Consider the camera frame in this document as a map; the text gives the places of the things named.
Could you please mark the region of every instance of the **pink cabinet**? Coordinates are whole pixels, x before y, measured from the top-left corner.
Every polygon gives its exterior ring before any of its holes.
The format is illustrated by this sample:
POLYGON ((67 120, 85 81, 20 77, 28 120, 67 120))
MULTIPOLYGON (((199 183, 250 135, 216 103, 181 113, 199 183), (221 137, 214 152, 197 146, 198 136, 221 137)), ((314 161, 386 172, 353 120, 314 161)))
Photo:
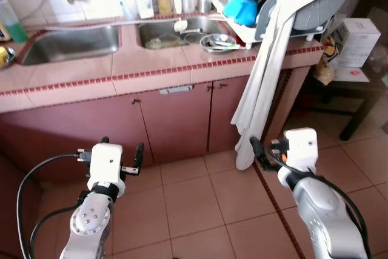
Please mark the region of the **pink cabinet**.
MULTIPOLYGON (((16 197, 18 196, 19 185, 23 177, 24 173, 18 170, 0 153, 0 189, 2 198, 2 207, 0 208, 2 232, 0 241, 1 259, 22 258, 16 225, 16 197)), ((22 221, 27 241, 36 223, 38 215, 37 206, 40 200, 41 190, 36 182, 30 180, 25 185, 22 199, 22 221)))
MULTIPOLYGON (((137 95, 63 104, 0 115, 0 151, 22 170, 60 153, 91 149, 103 136, 124 147, 124 164, 133 161, 138 143, 145 145, 144 164, 153 163, 137 95)), ((86 167, 73 158, 41 169, 39 181, 64 183, 85 177, 86 167)))
POLYGON ((230 124, 249 76, 213 82, 210 114, 209 152, 234 148, 239 140, 237 128, 230 124))
POLYGON ((188 92, 139 94, 155 162, 201 156, 207 150, 211 84, 195 84, 188 92))

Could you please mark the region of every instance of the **table leg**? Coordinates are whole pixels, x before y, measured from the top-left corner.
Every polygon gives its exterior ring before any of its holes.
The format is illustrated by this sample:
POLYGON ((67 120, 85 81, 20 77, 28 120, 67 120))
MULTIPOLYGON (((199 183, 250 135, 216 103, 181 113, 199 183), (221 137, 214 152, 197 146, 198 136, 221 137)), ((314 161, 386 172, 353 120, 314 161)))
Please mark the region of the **table leg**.
POLYGON ((357 127, 362 123, 372 107, 376 104, 379 97, 379 95, 373 95, 364 100, 362 105, 360 105, 357 111, 353 114, 345 129, 343 129, 343 131, 340 133, 339 138, 342 141, 347 141, 350 139, 350 137, 356 131, 357 127))

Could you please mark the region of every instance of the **kitchen sink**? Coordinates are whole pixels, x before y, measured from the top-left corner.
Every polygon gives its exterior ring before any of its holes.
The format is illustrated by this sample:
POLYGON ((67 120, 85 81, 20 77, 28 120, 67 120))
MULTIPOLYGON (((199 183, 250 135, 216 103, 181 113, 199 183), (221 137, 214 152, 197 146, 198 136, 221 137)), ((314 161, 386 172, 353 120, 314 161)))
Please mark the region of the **kitchen sink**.
MULTIPOLYGON (((186 30, 200 29, 202 33, 225 33, 220 27, 217 21, 209 20, 205 16, 197 16, 192 18, 186 18, 187 28, 186 30)), ((138 26, 141 46, 147 49, 163 49, 164 47, 179 47, 181 45, 188 45, 189 43, 184 40, 187 33, 175 32, 174 21, 153 22, 150 24, 141 24, 138 26), (151 47, 152 41, 160 39, 168 39, 167 45, 159 47, 151 47)))
POLYGON ((37 37, 21 64, 35 65, 104 56, 119 49, 119 27, 58 30, 37 37))

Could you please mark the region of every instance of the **cardboard box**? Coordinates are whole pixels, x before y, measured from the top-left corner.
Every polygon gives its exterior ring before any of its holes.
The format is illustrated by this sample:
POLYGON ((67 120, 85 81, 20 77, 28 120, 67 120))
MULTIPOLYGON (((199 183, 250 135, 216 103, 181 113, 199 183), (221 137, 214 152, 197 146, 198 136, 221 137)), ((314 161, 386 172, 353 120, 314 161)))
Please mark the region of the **cardboard box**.
POLYGON ((344 67, 362 67, 380 32, 369 18, 345 18, 333 32, 338 46, 338 62, 344 67))

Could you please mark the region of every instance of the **sink counter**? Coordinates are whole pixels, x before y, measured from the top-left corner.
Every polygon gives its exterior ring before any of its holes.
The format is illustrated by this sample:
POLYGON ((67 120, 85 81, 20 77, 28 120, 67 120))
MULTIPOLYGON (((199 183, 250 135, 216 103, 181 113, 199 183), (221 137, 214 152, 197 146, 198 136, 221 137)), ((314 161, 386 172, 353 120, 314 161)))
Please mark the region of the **sink counter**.
MULTIPOLYGON (((223 55, 211 55, 199 45, 147 50, 140 46, 135 25, 121 26, 119 43, 111 55, 14 64, 0 71, 0 113, 249 75, 259 49, 257 44, 223 55)), ((20 54, 26 50, 23 44, 3 45, 20 54)), ((322 52, 317 41, 293 38, 283 68, 314 65, 322 52)))

